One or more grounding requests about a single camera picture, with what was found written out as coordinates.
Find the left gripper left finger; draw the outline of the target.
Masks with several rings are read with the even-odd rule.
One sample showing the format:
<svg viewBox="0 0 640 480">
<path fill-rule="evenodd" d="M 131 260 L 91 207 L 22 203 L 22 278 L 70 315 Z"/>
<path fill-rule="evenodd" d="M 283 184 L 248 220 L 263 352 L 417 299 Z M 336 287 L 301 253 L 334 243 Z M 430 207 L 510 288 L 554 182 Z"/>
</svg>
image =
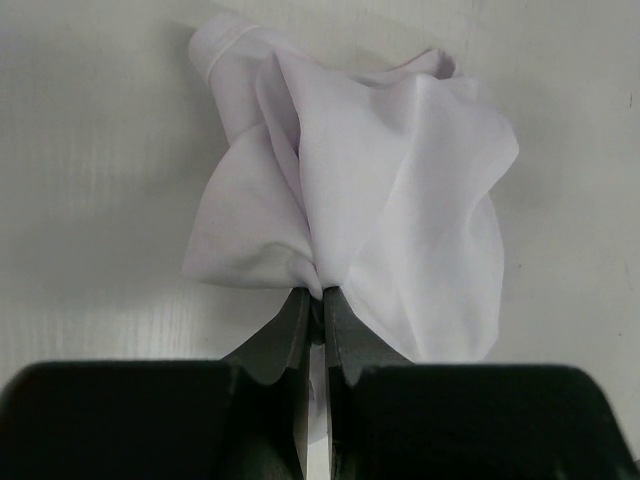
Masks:
<svg viewBox="0 0 640 480">
<path fill-rule="evenodd" d="M 56 361 L 1 394 L 5 479 L 302 479 L 311 298 L 220 360 Z"/>
</svg>

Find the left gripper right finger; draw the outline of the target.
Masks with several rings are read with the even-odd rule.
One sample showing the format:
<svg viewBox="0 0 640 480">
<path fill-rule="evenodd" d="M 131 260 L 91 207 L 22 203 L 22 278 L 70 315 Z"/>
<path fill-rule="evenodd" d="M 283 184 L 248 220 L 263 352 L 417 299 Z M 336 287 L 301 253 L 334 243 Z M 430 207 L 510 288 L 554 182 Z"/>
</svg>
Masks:
<svg viewBox="0 0 640 480">
<path fill-rule="evenodd" d="M 635 479 L 606 396 L 563 365 L 414 364 L 323 299 L 335 479 Z"/>
</svg>

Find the white t shirt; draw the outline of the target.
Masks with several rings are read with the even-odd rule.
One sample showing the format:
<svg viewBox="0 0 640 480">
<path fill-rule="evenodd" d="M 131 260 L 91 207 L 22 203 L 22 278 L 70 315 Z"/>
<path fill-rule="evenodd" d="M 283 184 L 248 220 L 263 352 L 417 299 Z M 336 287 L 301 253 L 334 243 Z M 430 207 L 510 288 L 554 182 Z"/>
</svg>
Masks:
<svg viewBox="0 0 640 480">
<path fill-rule="evenodd" d="M 277 33 L 218 15 L 189 56 L 229 148 L 183 273 L 239 288 L 339 288 L 417 362 L 483 359 L 504 249 L 489 192 L 516 160 L 510 123 L 442 52 L 381 73 L 324 68 Z"/>
</svg>

